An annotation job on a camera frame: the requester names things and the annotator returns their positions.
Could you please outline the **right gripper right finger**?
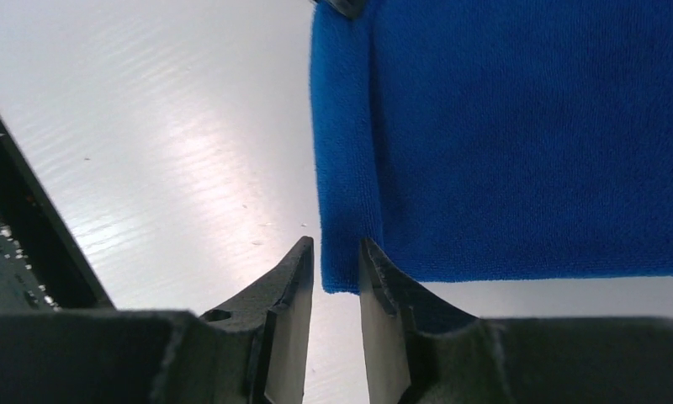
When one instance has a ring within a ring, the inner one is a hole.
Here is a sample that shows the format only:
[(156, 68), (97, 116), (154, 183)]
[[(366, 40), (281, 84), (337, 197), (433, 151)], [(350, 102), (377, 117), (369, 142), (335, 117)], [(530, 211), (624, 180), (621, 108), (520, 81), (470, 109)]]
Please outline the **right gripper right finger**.
[(476, 317), (402, 272), (372, 239), (360, 242), (359, 300), (372, 403), (419, 403), (440, 381), (436, 341)]

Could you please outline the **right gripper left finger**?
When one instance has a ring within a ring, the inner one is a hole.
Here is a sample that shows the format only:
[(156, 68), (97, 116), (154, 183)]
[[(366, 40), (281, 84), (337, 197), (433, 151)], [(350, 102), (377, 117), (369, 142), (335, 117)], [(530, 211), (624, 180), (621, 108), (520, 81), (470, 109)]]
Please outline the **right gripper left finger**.
[(217, 331), (215, 403), (301, 403), (314, 241), (301, 237), (262, 277), (201, 319)]

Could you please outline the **blue towel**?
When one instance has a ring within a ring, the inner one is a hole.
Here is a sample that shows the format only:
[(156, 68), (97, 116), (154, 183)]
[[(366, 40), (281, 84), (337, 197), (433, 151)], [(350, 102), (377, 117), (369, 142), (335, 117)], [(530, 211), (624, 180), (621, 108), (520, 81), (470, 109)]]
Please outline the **blue towel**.
[(310, 101), (328, 292), (673, 275), (673, 1), (315, 8)]

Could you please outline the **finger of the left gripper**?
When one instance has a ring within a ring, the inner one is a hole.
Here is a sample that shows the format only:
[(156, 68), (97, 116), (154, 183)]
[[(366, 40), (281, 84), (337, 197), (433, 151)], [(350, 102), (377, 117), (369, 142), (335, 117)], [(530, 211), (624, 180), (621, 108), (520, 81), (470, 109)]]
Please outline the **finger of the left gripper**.
[(367, 0), (315, 0), (316, 10), (340, 19), (362, 19), (368, 8)]

